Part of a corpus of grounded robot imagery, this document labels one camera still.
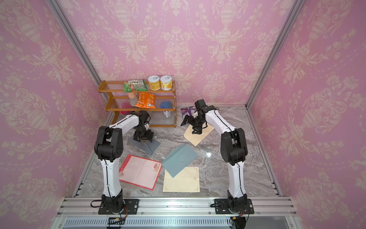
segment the orange snack bag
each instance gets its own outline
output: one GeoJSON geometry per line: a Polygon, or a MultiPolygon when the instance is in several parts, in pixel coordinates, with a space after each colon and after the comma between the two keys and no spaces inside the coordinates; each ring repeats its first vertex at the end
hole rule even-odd
{"type": "Polygon", "coordinates": [[[139,92],[138,102],[136,107],[140,108],[155,108],[155,95],[147,92],[139,92]]]}

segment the red wire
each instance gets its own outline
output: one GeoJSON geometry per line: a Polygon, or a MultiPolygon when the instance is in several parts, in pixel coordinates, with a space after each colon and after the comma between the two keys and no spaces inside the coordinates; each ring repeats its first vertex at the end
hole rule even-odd
{"type": "Polygon", "coordinates": [[[126,209],[126,216],[123,219],[126,219],[126,217],[128,215],[128,207],[126,206],[125,209],[126,209]]]}

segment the wooden shelf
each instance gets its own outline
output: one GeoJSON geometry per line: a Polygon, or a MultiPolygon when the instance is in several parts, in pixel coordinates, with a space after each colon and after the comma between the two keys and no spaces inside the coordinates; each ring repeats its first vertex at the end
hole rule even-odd
{"type": "Polygon", "coordinates": [[[171,111],[174,114],[174,124],[153,124],[150,125],[151,127],[176,127],[177,124],[177,99],[176,99],[176,91],[175,91],[175,81],[172,82],[172,89],[169,91],[165,91],[162,89],[153,91],[150,89],[149,82],[145,80],[147,91],[143,92],[149,92],[149,93],[171,93],[171,96],[155,96],[155,107],[156,108],[139,108],[139,107],[132,107],[130,106],[130,101],[128,99],[128,96],[120,96],[120,95],[113,95],[113,92],[115,93],[125,93],[123,91],[123,84],[124,81],[102,81],[98,87],[99,93],[106,92],[108,94],[108,103],[105,107],[106,111],[113,111],[115,116],[113,118],[112,124],[114,124],[117,121],[117,118],[120,114],[120,111],[171,111]],[[160,104],[164,101],[169,101],[173,104],[173,108],[165,109],[160,108],[160,104]]]}
{"type": "MultiPolygon", "coordinates": [[[[98,91],[99,92],[123,92],[123,84],[124,81],[102,81],[98,87],[98,91]]],[[[149,92],[149,93],[156,93],[156,92],[165,92],[165,93],[174,93],[175,94],[175,81],[173,80],[173,85],[172,85],[172,89],[171,90],[163,90],[163,89],[159,89],[159,90],[151,90],[150,89],[150,84],[147,80],[145,80],[145,84],[147,86],[147,91],[144,92],[149,92]]]]}

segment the shelf leg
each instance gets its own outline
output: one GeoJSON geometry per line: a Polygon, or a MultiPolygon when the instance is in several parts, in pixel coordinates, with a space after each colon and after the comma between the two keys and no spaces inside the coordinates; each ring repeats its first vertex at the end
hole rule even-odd
{"type": "Polygon", "coordinates": [[[117,119],[118,119],[118,116],[119,116],[119,111],[114,111],[114,114],[115,116],[113,117],[113,120],[112,120],[112,123],[111,124],[115,124],[117,119]]]}

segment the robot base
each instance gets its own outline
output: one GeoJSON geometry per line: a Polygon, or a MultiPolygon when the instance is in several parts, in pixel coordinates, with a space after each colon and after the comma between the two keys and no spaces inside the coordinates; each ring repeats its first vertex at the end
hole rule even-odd
{"type": "Polygon", "coordinates": [[[252,201],[247,198],[246,194],[239,198],[233,198],[229,191],[227,199],[215,199],[214,207],[218,215],[240,213],[243,210],[244,215],[254,214],[252,201]]]}
{"type": "Polygon", "coordinates": [[[129,215],[136,215],[138,209],[138,199],[123,199],[122,190],[116,197],[102,195],[102,203],[99,207],[99,215],[119,214],[126,215],[127,207],[129,215]]]}

